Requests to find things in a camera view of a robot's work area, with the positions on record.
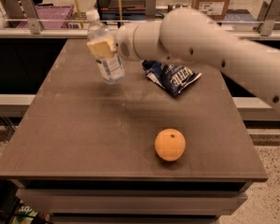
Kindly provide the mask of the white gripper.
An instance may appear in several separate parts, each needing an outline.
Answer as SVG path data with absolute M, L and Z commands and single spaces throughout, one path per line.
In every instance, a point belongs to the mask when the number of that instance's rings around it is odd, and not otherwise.
M 139 59 L 134 48 L 134 35 L 137 28 L 136 23 L 127 23 L 118 28 L 116 31 L 118 50 L 112 35 L 88 36 L 87 47 L 95 57 L 113 58 L 118 52 L 122 59 L 136 61 Z

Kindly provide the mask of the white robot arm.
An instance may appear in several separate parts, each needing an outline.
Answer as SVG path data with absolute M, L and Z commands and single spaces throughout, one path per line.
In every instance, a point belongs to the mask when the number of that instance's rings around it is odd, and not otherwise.
M 175 9 L 161 21 L 126 23 L 90 38 L 87 46 L 104 58 L 209 64 L 280 114 L 280 50 L 228 33 L 195 9 Z

